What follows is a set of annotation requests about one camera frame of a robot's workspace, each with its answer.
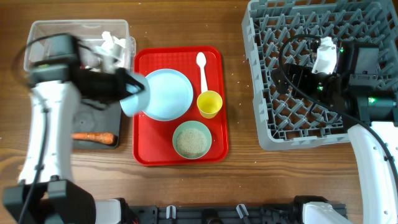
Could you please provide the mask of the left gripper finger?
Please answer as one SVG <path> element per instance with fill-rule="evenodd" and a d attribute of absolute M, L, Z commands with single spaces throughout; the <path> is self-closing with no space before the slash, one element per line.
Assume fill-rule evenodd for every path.
<path fill-rule="evenodd" d="M 135 93 L 131 93 L 129 91 L 122 92 L 118 96 L 118 101 L 129 101 L 129 100 L 132 100 L 136 96 L 137 96 L 137 92 L 135 92 Z"/>
<path fill-rule="evenodd" d="M 130 72 L 125 68 L 119 69 L 122 76 L 122 83 L 128 92 L 142 92 L 146 89 L 146 78 L 139 74 Z"/>

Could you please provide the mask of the small light blue bowl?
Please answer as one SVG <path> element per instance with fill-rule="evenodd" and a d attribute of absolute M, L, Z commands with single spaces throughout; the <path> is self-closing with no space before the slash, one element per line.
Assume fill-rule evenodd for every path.
<path fill-rule="evenodd" d="M 128 117 L 132 117 L 140 111 L 145 110 L 150 101 L 150 87 L 146 79 L 146 89 L 142 92 L 137 92 L 137 96 L 129 101 L 120 101 L 121 109 Z"/>

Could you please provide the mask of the white napkin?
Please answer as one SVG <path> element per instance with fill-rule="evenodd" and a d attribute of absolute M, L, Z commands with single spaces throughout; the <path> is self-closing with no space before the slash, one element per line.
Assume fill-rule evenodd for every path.
<path fill-rule="evenodd" d="M 102 33 L 102 39 L 93 41 L 97 59 L 93 68 L 102 72 L 112 72 L 117 68 L 126 68 L 126 39 L 119 39 L 109 31 Z"/>

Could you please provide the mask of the orange carrot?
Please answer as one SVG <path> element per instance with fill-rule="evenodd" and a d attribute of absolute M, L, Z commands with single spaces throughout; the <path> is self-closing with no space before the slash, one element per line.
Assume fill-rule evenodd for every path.
<path fill-rule="evenodd" d="M 72 139 L 97 142 L 105 145 L 113 145 L 116 143 L 116 136 L 113 133 L 73 133 Z"/>

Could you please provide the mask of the yellow plastic cup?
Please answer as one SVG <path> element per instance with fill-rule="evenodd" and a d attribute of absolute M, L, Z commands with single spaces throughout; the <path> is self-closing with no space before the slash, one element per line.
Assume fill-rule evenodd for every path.
<path fill-rule="evenodd" d="M 223 105 L 221 95 L 215 91 L 208 90 L 201 93 L 197 98 L 197 107 L 200 114 L 206 118 L 214 118 Z"/>

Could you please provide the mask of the green bowl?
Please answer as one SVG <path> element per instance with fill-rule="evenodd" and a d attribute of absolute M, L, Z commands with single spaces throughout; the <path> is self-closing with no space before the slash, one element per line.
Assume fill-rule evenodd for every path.
<path fill-rule="evenodd" d="M 212 141 L 213 141 L 213 138 L 212 138 L 212 135 L 211 135 L 211 133 L 210 133 L 210 130 L 209 130 L 203 123 L 201 123 L 201 122 L 199 122 L 199 121 L 186 121 L 186 122 L 180 124 L 180 125 L 176 128 L 176 130 L 174 131 L 173 137 L 172 137 L 172 144 L 173 144 L 173 147 L 174 147 L 176 153 L 177 153 L 178 155 L 180 155 L 181 157 L 183 157 L 183 156 L 177 151 L 176 141 L 177 141 L 177 136 L 178 136 L 184 129 L 188 129 L 188 128 L 196 128 L 196 129 L 199 129 L 200 131 L 202 131 L 202 132 L 205 134 L 206 139 L 207 139 L 207 151 L 201 156 L 201 157 L 203 157 L 204 155 L 206 155 L 206 154 L 209 152 L 210 147 L 211 147 L 211 144 L 212 144 Z"/>

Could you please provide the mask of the white rice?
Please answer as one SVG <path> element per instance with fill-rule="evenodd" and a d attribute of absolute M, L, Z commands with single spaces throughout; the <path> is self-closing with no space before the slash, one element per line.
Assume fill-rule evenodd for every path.
<path fill-rule="evenodd" d="M 186 158 L 201 157 L 207 151 L 205 134 L 196 128 L 184 129 L 177 136 L 177 151 Z"/>

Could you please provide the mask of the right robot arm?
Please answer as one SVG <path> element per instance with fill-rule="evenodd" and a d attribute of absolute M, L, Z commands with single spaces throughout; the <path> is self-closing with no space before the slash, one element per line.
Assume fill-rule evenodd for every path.
<path fill-rule="evenodd" d="M 378 89 L 376 44 L 316 39 L 312 67 L 281 62 L 271 73 L 279 93 L 337 113 L 353 147 L 364 223 L 397 223 L 397 93 Z"/>

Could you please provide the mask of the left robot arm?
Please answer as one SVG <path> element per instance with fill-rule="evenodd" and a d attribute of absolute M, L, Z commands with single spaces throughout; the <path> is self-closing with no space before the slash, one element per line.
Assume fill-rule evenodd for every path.
<path fill-rule="evenodd" d="M 18 184 L 3 191 L 2 202 L 18 223 L 138 223 L 123 198 L 95 200 L 73 181 L 73 118 L 80 105 L 119 103 L 126 116 L 147 108 L 146 78 L 117 65 L 124 40 L 103 33 L 93 49 L 98 65 L 86 68 L 81 40 L 71 34 L 45 37 L 46 58 L 34 62 L 23 86 L 30 91 L 32 121 L 27 157 Z"/>

